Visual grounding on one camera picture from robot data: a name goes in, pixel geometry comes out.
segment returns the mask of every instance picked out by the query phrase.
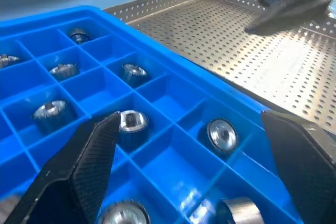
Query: stainless steel surface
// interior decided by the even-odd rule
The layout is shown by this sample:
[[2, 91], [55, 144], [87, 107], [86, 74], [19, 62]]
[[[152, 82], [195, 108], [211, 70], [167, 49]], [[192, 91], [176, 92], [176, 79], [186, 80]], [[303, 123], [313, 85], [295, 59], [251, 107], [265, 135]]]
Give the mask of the stainless steel surface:
[[0, 224], [5, 223], [20, 199], [21, 197], [19, 195], [11, 195], [0, 201]]
[[221, 153], [234, 151], [238, 146], [235, 129], [223, 119], [215, 119], [207, 126], [208, 137], [212, 145]]
[[6, 68], [11, 65], [17, 64], [21, 61], [19, 57], [16, 56], [9, 56], [7, 54], [2, 54], [0, 56], [0, 69], [1, 68]]
[[147, 72], [133, 64], [124, 64], [121, 69], [121, 78], [131, 87], [136, 88], [148, 80]]
[[257, 206], [248, 198], [227, 199], [221, 202], [223, 220], [226, 224], [264, 224]]
[[49, 71], [56, 80], [63, 81], [79, 74], [77, 64], [58, 64]]
[[143, 206], [133, 201], [124, 201], [111, 207], [102, 224], [149, 224], [149, 217]]
[[45, 118], [53, 116], [61, 112], [66, 108], [67, 102], [65, 101], [53, 101], [43, 104], [34, 112], [35, 118]]
[[107, 11], [241, 90], [336, 133], [334, 19], [258, 37], [243, 31], [264, 11], [257, 0], [138, 0]]
[[69, 37], [76, 44], [83, 44], [91, 40], [89, 34], [83, 28], [74, 28], [69, 33]]
[[119, 130], [123, 132], [137, 132], [148, 125], [145, 114], [134, 110], [126, 110], [120, 113]]

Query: perforated metal tray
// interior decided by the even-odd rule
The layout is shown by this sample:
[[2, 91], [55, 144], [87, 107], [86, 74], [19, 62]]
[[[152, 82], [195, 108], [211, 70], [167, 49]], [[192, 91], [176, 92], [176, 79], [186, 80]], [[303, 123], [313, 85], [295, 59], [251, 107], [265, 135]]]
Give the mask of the perforated metal tray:
[[260, 37], [258, 0], [137, 0], [106, 11], [272, 107], [336, 133], [336, 22]]

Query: blue plastic bin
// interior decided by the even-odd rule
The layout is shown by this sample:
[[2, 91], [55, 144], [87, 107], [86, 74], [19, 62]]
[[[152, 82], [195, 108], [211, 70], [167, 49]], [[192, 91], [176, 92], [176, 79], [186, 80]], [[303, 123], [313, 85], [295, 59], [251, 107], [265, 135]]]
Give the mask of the blue plastic bin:
[[[92, 41], [76, 45], [68, 38], [73, 27], [86, 29]], [[24, 193], [92, 115], [137, 110], [149, 117], [149, 138], [131, 153], [117, 148], [102, 210], [135, 199], [153, 224], [198, 223], [221, 198], [248, 197], [267, 224], [302, 222], [261, 125], [267, 108], [121, 21], [84, 6], [2, 22], [3, 53], [23, 62], [0, 69], [0, 198]], [[57, 81], [49, 70], [60, 63], [76, 63], [80, 74]], [[148, 82], [128, 86], [119, 78], [124, 63], [146, 69]], [[76, 119], [43, 135], [31, 115], [55, 99], [68, 101]], [[198, 139], [214, 118], [238, 132], [230, 157], [217, 157]]]

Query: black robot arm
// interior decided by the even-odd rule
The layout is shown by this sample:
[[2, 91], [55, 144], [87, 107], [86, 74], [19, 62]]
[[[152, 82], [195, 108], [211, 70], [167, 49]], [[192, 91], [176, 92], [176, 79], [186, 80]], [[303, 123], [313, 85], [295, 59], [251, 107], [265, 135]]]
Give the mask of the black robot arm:
[[336, 223], [336, 141], [296, 115], [261, 115], [278, 174], [305, 224]]
[[119, 124], [119, 112], [81, 124], [5, 224], [93, 224], [107, 190]]

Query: metal cylinder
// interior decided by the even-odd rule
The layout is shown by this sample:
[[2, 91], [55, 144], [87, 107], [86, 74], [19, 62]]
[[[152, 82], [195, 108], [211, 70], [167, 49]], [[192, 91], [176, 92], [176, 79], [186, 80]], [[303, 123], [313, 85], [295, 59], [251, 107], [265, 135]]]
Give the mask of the metal cylinder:
[[99, 224], [150, 224], [151, 220], [143, 205], [125, 200], [109, 207]]
[[144, 84], [149, 79], [149, 75], [146, 70], [130, 63], [122, 65], [120, 77], [132, 88], [136, 88]]
[[77, 64], [58, 64], [49, 71], [56, 80], [63, 81], [79, 74]]
[[43, 104], [33, 114], [38, 129], [49, 134], [76, 119], [76, 113], [66, 101], [52, 101]]
[[83, 44], [91, 40], [89, 34], [83, 28], [74, 28], [69, 33], [69, 38], [76, 44]]
[[131, 152], [146, 142], [149, 134], [148, 118], [145, 114], [134, 110], [120, 113], [119, 146]]
[[258, 207], [248, 198], [221, 200], [216, 212], [218, 223], [265, 224]]
[[0, 68], [6, 68], [21, 62], [21, 59], [16, 56], [9, 56], [7, 54], [2, 54], [0, 56]]
[[238, 146], [238, 134], [235, 128], [224, 119], [215, 119], [209, 122], [207, 135], [219, 153], [229, 154]]

